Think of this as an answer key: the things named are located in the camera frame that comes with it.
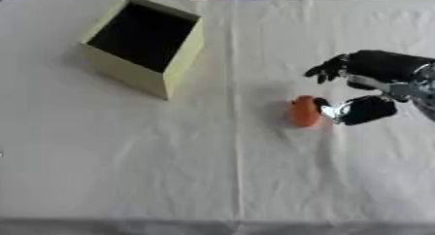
open box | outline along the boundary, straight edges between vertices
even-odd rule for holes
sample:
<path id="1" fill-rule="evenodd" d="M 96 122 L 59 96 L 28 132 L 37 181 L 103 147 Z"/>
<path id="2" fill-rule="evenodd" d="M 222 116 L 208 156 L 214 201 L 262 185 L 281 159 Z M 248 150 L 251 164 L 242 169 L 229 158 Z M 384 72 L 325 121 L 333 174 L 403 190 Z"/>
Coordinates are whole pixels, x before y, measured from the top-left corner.
<path id="1" fill-rule="evenodd" d="M 122 0 L 81 40 L 102 74 L 169 99 L 204 44 L 202 19 L 148 0 Z"/>

orange ball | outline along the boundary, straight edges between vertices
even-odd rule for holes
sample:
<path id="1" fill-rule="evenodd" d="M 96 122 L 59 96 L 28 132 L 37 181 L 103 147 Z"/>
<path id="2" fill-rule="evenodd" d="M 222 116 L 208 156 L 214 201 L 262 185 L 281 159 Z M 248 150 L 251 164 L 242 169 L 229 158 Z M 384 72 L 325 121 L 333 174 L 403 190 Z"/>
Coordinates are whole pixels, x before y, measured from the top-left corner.
<path id="1" fill-rule="evenodd" d="M 313 100 L 313 96 L 301 95 L 291 101 L 287 115 L 292 124 L 298 127 L 308 127 L 318 121 L 320 114 Z"/>

table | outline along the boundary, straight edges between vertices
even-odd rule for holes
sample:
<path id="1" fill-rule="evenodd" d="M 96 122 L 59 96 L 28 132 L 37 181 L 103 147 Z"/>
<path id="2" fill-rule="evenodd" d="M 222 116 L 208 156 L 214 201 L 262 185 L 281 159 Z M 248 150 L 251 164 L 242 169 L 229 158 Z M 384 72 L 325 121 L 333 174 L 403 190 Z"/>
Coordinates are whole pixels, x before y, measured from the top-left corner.
<path id="1" fill-rule="evenodd" d="M 0 217 L 435 220 L 435 125 L 410 104 L 290 128 L 310 67 L 343 52 L 435 57 L 435 0 L 152 0 L 204 17 L 171 102 L 96 75 L 76 44 L 117 0 L 0 2 Z"/>

cardboard box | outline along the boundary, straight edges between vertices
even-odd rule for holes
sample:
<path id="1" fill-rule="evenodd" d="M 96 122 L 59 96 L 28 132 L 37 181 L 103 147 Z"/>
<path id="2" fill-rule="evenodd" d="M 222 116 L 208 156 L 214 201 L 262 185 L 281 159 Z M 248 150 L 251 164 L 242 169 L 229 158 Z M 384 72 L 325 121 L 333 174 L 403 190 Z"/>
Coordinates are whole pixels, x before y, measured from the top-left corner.
<path id="1" fill-rule="evenodd" d="M 81 40 L 93 68 L 169 99 L 204 44 L 202 19 L 148 0 L 122 0 Z"/>

robotic hand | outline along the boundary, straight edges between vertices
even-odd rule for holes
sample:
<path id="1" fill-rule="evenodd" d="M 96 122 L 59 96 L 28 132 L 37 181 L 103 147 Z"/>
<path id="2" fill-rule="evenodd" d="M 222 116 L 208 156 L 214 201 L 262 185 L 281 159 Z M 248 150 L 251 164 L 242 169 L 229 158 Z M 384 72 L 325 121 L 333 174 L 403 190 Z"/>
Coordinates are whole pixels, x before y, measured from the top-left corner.
<path id="1" fill-rule="evenodd" d="M 315 99 L 318 111 L 338 123 L 355 125 L 397 113 L 394 101 L 410 99 L 435 120 L 435 59 L 381 50 L 360 50 L 340 54 L 305 73 L 318 83 L 343 77 L 353 88 L 382 92 L 346 101 L 332 107 L 323 98 Z"/>

